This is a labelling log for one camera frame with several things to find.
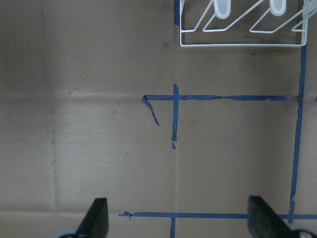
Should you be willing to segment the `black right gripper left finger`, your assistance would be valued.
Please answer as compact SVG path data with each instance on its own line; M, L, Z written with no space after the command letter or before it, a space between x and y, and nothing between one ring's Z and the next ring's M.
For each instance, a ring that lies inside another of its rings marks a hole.
M76 238L106 238L108 234L106 198L96 198L75 232Z

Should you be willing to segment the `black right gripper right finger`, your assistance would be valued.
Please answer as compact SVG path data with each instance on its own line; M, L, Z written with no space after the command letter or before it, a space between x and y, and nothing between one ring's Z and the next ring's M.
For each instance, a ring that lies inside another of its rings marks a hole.
M253 238L299 238L260 196L249 196L247 225Z

